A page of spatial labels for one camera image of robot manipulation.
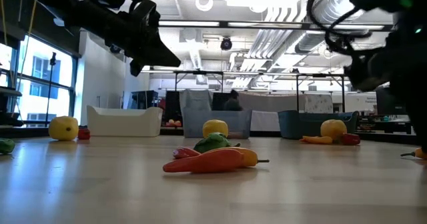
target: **storage bin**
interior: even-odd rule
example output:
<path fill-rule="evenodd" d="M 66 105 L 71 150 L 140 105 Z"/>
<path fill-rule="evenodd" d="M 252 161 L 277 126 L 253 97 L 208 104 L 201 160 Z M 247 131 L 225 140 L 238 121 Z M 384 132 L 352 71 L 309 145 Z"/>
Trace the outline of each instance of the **storage bin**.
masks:
<path fill-rule="evenodd" d="M 280 133 L 287 139 L 301 139 L 306 136 L 320 136 L 320 126 L 329 119 L 342 120 L 348 133 L 356 131 L 358 113 L 298 113 L 281 111 L 279 114 Z"/>
<path fill-rule="evenodd" d="M 159 107 L 147 110 L 106 109 L 87 106 L 87 127 L 92 136 L 156 137 L 160 134 Z"/>
<path fill-rule="evenodd" d="M 252 110 L 245 111 L 198 111 L 183 109 L 184 137 L 203 138 L 203 124 L 217 119 L 225 121 L 228 132 L 236 137 L 247 139 L 251 130 Z"/>

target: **green vegetable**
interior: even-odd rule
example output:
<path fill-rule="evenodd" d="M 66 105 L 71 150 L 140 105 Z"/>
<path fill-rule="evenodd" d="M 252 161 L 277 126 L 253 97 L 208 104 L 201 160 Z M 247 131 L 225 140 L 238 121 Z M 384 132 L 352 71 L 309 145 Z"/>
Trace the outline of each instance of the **green vegetable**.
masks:
<path fill-rule="evenodd" d="M 15 142 L 10 139 L 0 138 L 0 153 L 9 154 L 15 148 Z"/>
<path fill-rule="evenodd" d="M 199 141 L 195 144 L 194 150 L 200 153 L 205 153 L 212 149 L 231 147 L 231 143 L 227 140 L 226 136 L 222 133 L 210 133 L 207 138 Z"/>

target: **person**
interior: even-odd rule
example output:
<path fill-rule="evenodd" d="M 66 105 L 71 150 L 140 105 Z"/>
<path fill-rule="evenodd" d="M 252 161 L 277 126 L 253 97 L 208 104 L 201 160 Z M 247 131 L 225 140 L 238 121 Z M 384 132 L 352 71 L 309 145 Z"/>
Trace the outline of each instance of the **person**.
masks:
<path fill-rule="evenodd" d="M 230 98 L 224 104 L 224 111 L 243 111 L 239 103 L 239 93 L 237 91 L 232 90 L 230 93 Z"/>

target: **wooden floor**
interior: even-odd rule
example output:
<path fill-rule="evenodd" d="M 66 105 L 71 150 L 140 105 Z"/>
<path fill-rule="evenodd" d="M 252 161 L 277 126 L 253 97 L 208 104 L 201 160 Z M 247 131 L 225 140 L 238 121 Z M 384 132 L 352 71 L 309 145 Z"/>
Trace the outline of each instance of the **wooden floor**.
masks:
<path fill-rule="evenodd" d="M 0 157 L 0 223 L 427 223 L 427 162 L 399 156 L 411 146 L 251 138 L 242 146 L 270 163 L 191 175 L 162 166 L 195 139 L 49 141 Z"/>

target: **blue bin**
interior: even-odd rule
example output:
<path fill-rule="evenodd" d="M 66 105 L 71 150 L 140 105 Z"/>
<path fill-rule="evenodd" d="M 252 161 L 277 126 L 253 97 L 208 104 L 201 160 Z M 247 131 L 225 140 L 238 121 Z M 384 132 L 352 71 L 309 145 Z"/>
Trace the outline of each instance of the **blue bin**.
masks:
<path fill-rule="evenodd" d="M 341 120 L 346 124 L 347 132 L 354 133 L 358 113 L 298 113 L 281 111 L 279 115 L 280 134 L 287 139 L 301 139 L 303 135 L 320 136 L 320 126 L 329 119 Z"/>
<path fill-rule="evenodd" d="M 225 121 L 229 133 L 239 133 L 242 139 L 249 138 L 252 110 L 245 111 L 199 111 L 190 108 L 183 110 L 184 137 L 203 138 L 203 124 L 217 119 Z"/>

